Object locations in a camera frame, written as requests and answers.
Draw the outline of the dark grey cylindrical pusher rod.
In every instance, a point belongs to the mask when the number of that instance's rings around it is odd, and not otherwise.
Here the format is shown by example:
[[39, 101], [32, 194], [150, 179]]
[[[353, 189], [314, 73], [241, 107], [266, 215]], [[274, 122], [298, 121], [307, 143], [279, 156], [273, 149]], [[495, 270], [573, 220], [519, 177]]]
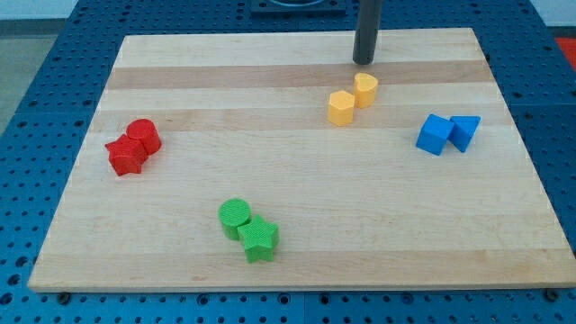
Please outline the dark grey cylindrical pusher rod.
[[353, 61], [357, 65], [369, 65], [374, 60], [382, 9], [383, 0], [359, 1], [353, 48]]

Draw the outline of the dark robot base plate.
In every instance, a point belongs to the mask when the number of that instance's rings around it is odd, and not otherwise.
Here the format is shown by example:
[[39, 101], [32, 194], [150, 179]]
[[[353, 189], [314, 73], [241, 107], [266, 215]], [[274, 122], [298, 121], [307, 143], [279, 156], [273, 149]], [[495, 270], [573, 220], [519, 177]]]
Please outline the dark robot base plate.
[[252, 16], [275, 14], [344, 14], [347, 9], [345, 0], [249, 0]]

